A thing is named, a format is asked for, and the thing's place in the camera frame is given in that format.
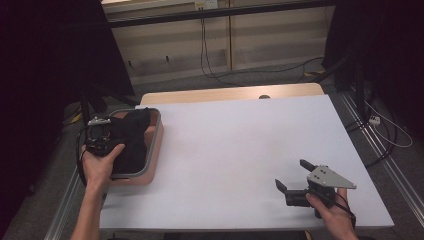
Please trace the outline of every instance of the white table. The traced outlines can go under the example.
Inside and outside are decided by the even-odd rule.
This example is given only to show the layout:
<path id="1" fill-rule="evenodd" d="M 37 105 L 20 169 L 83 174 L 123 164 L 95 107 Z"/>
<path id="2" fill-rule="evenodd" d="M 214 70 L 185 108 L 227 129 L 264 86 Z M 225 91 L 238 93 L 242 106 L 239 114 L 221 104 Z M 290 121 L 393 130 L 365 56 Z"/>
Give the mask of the white table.
<path id="1" fill-rule="evenodd" d="M 358 227 L 393 222 L 328 96 L 148 105 L 165 128 L 148 186 L 109 189 L 100 227 L 121 230 L 300 230 L 323 227 L 313 209 L 288 207 L 274 183 L 307 186 L 299 159 L 358 185 Z"/>

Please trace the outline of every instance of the forearm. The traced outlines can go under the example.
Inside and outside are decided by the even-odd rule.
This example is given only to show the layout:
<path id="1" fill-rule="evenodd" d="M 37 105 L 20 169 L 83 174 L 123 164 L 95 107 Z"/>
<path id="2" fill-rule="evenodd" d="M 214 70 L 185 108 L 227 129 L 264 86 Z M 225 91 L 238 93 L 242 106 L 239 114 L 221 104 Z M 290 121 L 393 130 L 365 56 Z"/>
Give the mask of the forearm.
<path id="1" fill-rule="evenodd" d="M 102 208 L 102 191 L 87 186 L 77 224 L 71 239 L 100 239 L 100 210 Z"/>

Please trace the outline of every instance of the cable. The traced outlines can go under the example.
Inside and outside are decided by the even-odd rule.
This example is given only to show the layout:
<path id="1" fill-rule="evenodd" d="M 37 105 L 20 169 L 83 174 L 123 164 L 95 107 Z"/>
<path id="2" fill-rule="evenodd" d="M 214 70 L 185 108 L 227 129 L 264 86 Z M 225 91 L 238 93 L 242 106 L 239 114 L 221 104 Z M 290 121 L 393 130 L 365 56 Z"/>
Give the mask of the cable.
<path id="1" fill-rule="evenodd" d="M 343 206 L 343 205 L 341 205 L 340 203 L 338 203 L 338 202 L 336 202 L 336 201 L 334 201 L 334 200 L 332 200 L 332 199 L 330 199 L 330 198 L 328 198 L 327 196 L 325 196 L 324 194 L 321 194 L 321 193 L 319 193 L 319 192 L 317 192 L 317 191 L 315 191 L 315 190 L 313 190 L 313 189 L 308 189 L 308 192 L 309 193 L 311 193 L 311 194 L 314 194 L 314 195 L 316 195 L 316 196 L 318 196 L 318 197 L 320 197 L 320 198 L 323 198 L 324 200 L 326 200 L 326 201 L 328 201 L 328 202 L 331 202 L 332 204 L 334 204 L 335 206 L 337 206 L 338 208 L 340 208 L 340 209 L 342 209 L 343 211 L 345 211 L 347 214 L 349 214 L 349 216 L 350 216 L 350 220 L 352 221 L 352 227 L 353 227 L 353 229 L 355 229 L 355 226 L 356 226 L 356 216 L 355 216 L 355 214 L 352 212 L 352 211 L 350 211 L 350 207 L 349 207 L 349 204 L 347 204 L 346 205 L 346 207 L 345 206 Z"/>
<path id="2" fill-rule="evenodd" d="M 347 202 L 347 200 L 342 195 L 340 195 L 339 193 L 336 193 L 336 195 L 339 196 L 343 200 L 343 202 L 346 203 L 347 208 L 350 210 L 349 203 Z"/>
<path id="3" fill-rule="evenodd" d="M 315 61 L 315 60 L 324 59 L 324 57 L 316 57 L 316 58 L 308 59 L 305 62 L 303 62 L 301 64 L 298 64 L 298 65 L 296 65 L 294 67 L 289 67 L 289 68 L 280 69 L 280 70 L 249 70 L 249 71 L 229 72 L 229 73 L 224 73 L 224 74 L 218 76 L 218 75 L 216 75 L 215 73 L 212 72 L 211 67 L 210 67 L 210 63 L 209 63 L 208 49 L 207 49 L 207 43 L 206 43 L 206 27 L 205 27 L 205 20 L 204 19 L 201 19 L 201 24 L 202 24 L 202 51 L 201 51 L 201 55 L 200 55 L 200 66 L 201 66 L 202 72 L 203 72 L 203 74 L 206 77 L 216 79 L 217 81 L 219 81 L 219 82 L 221 82 L 223 84 L 230 84 L 230 85 L 235 85 L 235 86 L 238 86 L 238 87 L 244 87 L 244 86 L 239 85 L 239 84 L 236 84 L 236 83 L 224 82 L 224 81 L 222 81 L 220 79 L 220 78 L 227 77 L 227 76 L 234 75 L 234 74 L 245 74 L 245 73 L 279 73 L 279 72 L 290 71 L 290 70 L 293 70 L 293 69 L 296 69 L 296 68 L 299 68 L 299 67 L 303 67 L 302 76 L 297 81 L 294 82 L 294 83 L 298 83 L 303 78 L 303 75 L 304 75 L 304 72 L 305 72 L 305 68 L 304 67 L 305 67 L 306 64 L 308 64 L 308 63 L 310 63 L 312 61 Z M 210 73 L 211 73 L 212 76 L 211 75 L 208 75 L 205 72 L 205 70 L 203 69 L 203 52 L 205 52 L 206 60 L 207 60 L 208 67 L 209 67 L 209 71 L 210 71 Z"/>
<path id="4" fill-rule="evenodd" d="M 391 118 L 393 119 L 393 122 L 396 122 L 395 116 L 393 115 L 393 112 L 390 110 L 390 108 L 387 108 L 387 109 L 389 110 L 389 113 L 390 113 Z M 386 125 L 386 123 L 384 121 L 382 121 L 382 123 L 383 123 L 384 127 L 386 128 L 387 138 L 390 139 L 389 129 L 388 129 L 388 127 L 387 127 L 387 125 Z M 393 141 L 396 142 L 397 141 L 397 137 L 398 137 L 398 132 L 397 132 L 397 128 L 396 127 L 394 128 L 394 135 L 395 136 L 394 136 Z M 386 159 L 388 156 L 390 156 L 390 154 L 392 154 L 394 148 L 395 148 L 395 146 L 393 144 L 391 144 L 391 143 L 388 142 L 388 145 L 387 145 L 384 153 L 382 153 L 381 156 L 379 158 L 377 158 L 375 161 L 373 161 L 372 163 L 365 165 L 365 168 L 370 168 L 372 166 L 375 166 L 378 163 L 380 163 L 381 161 L 383 161 L 384 159 Z"/>
<path id="5" fill-rule="evenodd" d="M 81 128 L 81 130 L 79 130 L 78 135 L 77 135 L 77 141 L 76 141 L 76 144 L 75 144 L 75 154 L 76 154 L 77 162 L 80 160 L 79 152 L 80 152 L 81 134 L 82 134 L 82 132 L 83 132 L 83 131 L 85 131 L 87 128 L 88 128 L 88 126 L 84 126 L 84 127 L 82 127 L 82 128 Z"/>
<path id="6" fill-rule="evenodd" d="M 305 232 L 309 234 L 309 238 L 308 238 L 308 236 L 307 236 L 307 239 L 308 239 L 308 240 L 313 240 L 313 239 L 314 239 L 314 238 L 312 237 L 312 233 L 311 233 L 309 230 L 305 230 Z"/>
<path id="7" fill-rule="evenodd" d="M 396 143 L 394 143 L 394 142 L 391 142 L 389 139 L 386 139 L 379 131 L 377 131 L 377 129 L 375 128 L 375 126 L 374 126 L 374 130 L 377 132 L 377 134 L 379 134 L 384 140 L 386 140 L 387 142 L 389 142 L 389 143 L 391 143 L 391 144 L 393 144 L 393 145 L 395 145 L 395 146 L 397 146 L 397 147 L 402 147 L 402 148 L 408 148 L 408 147 L 410 147 L 410 146 L 412 146 L 412 144 L 414 143 L 413 142 L 413 140 L 412 140 L 412 138 L 411 138 L 411 136 L 409 136 L 409 134 L 405 131 L 405 130 L 403 130 L 399 125 L 397 125 L 396 123 L 394 123 L 394 122 L 392 122 L 392 121 L 390 121 L 388 118 L 386 118 L 385 116 L 383 116 L 383 115 L 381 115 L 377 110 L 375 110 L 370 104 L 368 104 L 367 102 L 365 102 L 365 104 L 367 104 L 368 105 L 368 107 L 370 107 L 378 116 L 380 116 L 381 118 L 383 118 L 383 119 L 385 119 L 386 121 L 388 121 L 389 123 L 391 123 L 391 124 L 393 124 L 393 126 L 395 126 L 396 128 L 398 128 L 399 130 L 401 130 L 404 134 L 405 134 L 405 136 L 407 136 L 408 138 L 409 138 L 409 141 L 410 141 L 410 143 L 408 144 L 408 145 L 399 145 L 399 144 L 396 144 Z"/>
<path id="8" fill-rule="evenodd" d="M 219 77 L 215 76 L 215 74 L 212 72 L 211 65 L 210 65 L 210 63 L 209 63 L 208 46 L 207 46 L 207 44 L 206 44 L 206 26 L 205 26 L 205 19 L 203 19 L 203 18 L 202 18 L 200 21 L 201 21 L 201 24 L 202 24 L 202 52 L 201 52 L 201 54 L 200 54 L 200 67 L 202 68 L 202 72 L 203 72 L 203 74 L 204 74 L 206 77 L 208 77 L 208 78 L 213 78 L 213 79 L 215 79 L 215 80 L 217 80 L 218 82 L 223 83 L 223 84 L 234 85 L 234 86 L 237 86 L 237 87 L 244 87 L 244 86 L 242 86 L 242 85 L 240 85 L 240 84 L 224 82 L 224 81 L 222 81 L 221 79 L 219 79 Z M 204 47 L 204 49 L 205 49 L 205 55 L 206 55 L 206 60 L 207 60 L 207 63 L 208 63 L 208 68 L 209 68 L 209 71 L 210 71 L 210 73 L 212 74 L 212 76 L 209 76 L 208 74 L 206 74 L 206 73 L 205 73 L 205 70 L 203 69 L 203 47 Z"/>
<path id="9" fill-rule="evenodd" d="M 328 24 L 327 7 L 328 7 L 328 6 L 326 6 L 326 7 L 324 8 L 324 16 L 325 16 L 325 24 L 327 25 L 327 35 L 328 35 L 328 31 L 329 31 L 329 29 L 330 29 L 330 25 Z"/>

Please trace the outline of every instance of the black object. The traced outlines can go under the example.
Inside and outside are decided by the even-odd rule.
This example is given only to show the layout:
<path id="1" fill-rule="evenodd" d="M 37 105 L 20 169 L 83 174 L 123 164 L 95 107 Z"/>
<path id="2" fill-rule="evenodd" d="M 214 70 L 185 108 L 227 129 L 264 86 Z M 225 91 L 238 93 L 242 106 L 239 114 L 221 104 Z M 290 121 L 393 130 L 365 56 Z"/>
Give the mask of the black object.
<path id="1" fill-rule="evenodd" d="M 423 1 L 341 1 L 328 33 L 323 66 L 329 69 L 355 47 L 363 78 L 398 114 L 410 133 L 424 137 L 424 35 L 416 23 L 424 22 Z M 338 90 L 355 82 L 352 61 L 335 72 Z"/>
<path id="2" fill-rule="evenodd" d="M 300 165 L 310 172 L 314 171 L 317 168 L 317 166 L 314 166 L 303 159 L 300 160 Z M 324 187 L 318 185 L 315 182 L 312 182 L 309 179 L 309 186 L 305 190 L 287 190 L 287 187 L 277 179 L 275 179 L 275 183 L 277 189 L 280 190 L 280 192 L 284 193 L 284 195 L 286 196 L 287 206 L 311 207 L 311 204 L 309 204 L 308 200 L 306 199 L 306 193 L 308 192 L 315 194 L 328 208 L 334 205 L 336 199 L 336 191 L 334 190 L 334 187 Z M 319 212 L 316 209 L 315 216 L 317 218 L 321 218 Z"/>
<path id="3" fill-rule="evenodd" d="M 86 150 L 96 156 L 109 154 L 118 144 L 125 144 L 124 150 L 115 159 L 112 178 L 120 175 L 135 174 L 145 166 L 147 146 L 144 142 L 144 132 L 150 125 L 150 110 L 133 110 L 124 118 L 108 117 L 94 118 L 83 128 L 86 130 Z M 86 185 L 82 156 L 77 153 L 77 166 L 81 181 Z"/>
<path id="4" fill-rule="evenodd" d="M 85 34 L 57 31 L 58 25 L 79 17 L 80 24 L 90 18 L 107 21 L 98 0 L 0 0 L 5 106 L 0 191 L 7 193 L 0 196 L 0 238 L 30 186 L 37 186 L 40 173 L 50 164 L 63 128 L 63 110 L 80 100 L 80 87 L 99 84 L 131 95 L 131 82 L 110 29 Z"/>
<path id="5" fill-rule="evenodd" d="M 88 103 L 95 112 L 106 111 L 103 96 L 137 105 L 136 101 L 124 97 L 134 95 L 134 91 L 111 29 L 81 30 L 92 23 L 108 22 L 100 1 L 66 0 L 60 7 L 66 10 L 62 10 L 53 30 L 61 42 L 55 51 L 62 58 L 60 77 L 72 83 L 71 91 L 80 98 L 84 123 L 90 120 Z M 59 30 L 69 24 L 79 28 Z"/>

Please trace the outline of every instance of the hand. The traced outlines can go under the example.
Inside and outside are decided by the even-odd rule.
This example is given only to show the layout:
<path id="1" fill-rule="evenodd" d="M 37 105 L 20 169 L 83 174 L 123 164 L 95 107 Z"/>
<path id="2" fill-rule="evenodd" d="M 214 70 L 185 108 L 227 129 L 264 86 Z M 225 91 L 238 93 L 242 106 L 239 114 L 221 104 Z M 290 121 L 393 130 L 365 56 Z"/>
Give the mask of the hand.
<path id="1" fill-rule="evenodd" d="M 84 166 L 85 178 L 87 180 L 87 189 L 94 190 L 96 193 L 103 192 L 109 184 L 113 162 L 124 147 L 124 144 L 119 144 L 107 156 L 97 157 L 86 151 L 85 145 L 82 146 L 82 151 L 84 152 L 82 163 Z"/>
<path id="2" fill-rule="evenodd" d="M 337 193 L 347 200 L 347 190 L 345 188 L 338 188 Z M 348 207 L 340 196 L 336 195 L 336 202 L 344 207 Z M 336 240 L 358 239 L 353 230 L 350 215 L 347 212 L 337 206 L 327 208 L 313 194 L 306 194 L 306 199 L 321 214 L 325 227 Z"/>

